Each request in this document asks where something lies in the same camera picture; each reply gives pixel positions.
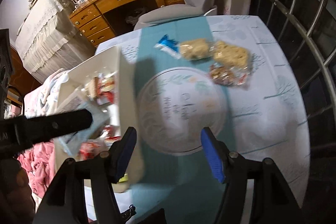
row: black speaker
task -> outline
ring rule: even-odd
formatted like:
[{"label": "black speaker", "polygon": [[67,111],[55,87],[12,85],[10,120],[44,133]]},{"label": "black speaker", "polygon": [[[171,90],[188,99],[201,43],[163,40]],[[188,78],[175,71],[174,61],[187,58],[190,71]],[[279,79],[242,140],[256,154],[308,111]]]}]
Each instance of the black speaker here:
[{"label": "black speaker", "polygon": [[0,119],[4,117],[4,101],[14,68],[11,58],[11,46],[9,43],[9,30],[0,30]]}]

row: chair seat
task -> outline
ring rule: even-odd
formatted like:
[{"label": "chair seat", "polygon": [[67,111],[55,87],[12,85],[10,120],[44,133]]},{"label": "chair seat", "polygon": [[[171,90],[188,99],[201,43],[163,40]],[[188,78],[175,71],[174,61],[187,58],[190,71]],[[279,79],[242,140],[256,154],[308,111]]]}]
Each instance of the chair seat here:
[{"label": "chair seat", "polygon": [[202,16],[204,11],[199,7],[192,7],[186,4],[174,4],[158,8],[139,17],[134,30],[152,26],[176,19]]}]

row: wooden desk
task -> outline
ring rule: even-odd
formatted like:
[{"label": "wooden desk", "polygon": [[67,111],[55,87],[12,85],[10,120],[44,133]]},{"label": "wooden desk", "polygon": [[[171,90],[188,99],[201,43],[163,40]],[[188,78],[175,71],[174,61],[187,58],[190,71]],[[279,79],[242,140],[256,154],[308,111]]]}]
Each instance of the wooden desk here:
[{"label": "wooden desk", "polygon": [[[94,46],[121,34],[120,22],[125,22],[125,14],[107,16],[110,12],[135,0],[89,0],[70,15],[70,20],[85,35]],[[155,7],[163,7],[172,4],[184,4],[183,0],[153,0]]]}]

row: electrical cord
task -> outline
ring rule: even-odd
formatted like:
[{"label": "electrical cord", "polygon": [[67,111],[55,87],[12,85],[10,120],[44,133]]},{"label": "electrical cord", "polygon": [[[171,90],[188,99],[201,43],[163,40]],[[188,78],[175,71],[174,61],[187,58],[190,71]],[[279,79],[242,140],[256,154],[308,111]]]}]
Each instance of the electrical cord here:
[{"label": "electrical cord", "polygon": [[22,101],[22,115],[24,116],[25,115],[25,101],[23,100],[23,96],[21,94],[21,92],[14,86],[10,85],[8,87],[8,89],[12,89],[12,90],[15,90],[17,93],[19,93],[19,97],[21,98],[21,101]]}]

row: round plate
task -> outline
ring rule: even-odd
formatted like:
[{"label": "round plate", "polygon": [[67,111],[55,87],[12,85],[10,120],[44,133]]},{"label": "round plate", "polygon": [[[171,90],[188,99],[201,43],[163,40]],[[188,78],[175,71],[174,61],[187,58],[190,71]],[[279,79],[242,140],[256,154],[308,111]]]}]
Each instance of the round plate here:
[{"label": "round plate", "polygon": [[200,134],[210,127],[216,136],[226,117],[222,90],[202,71],[176,67],[152,77],[138,97],[140,134],[161,153],[201,150]]}]

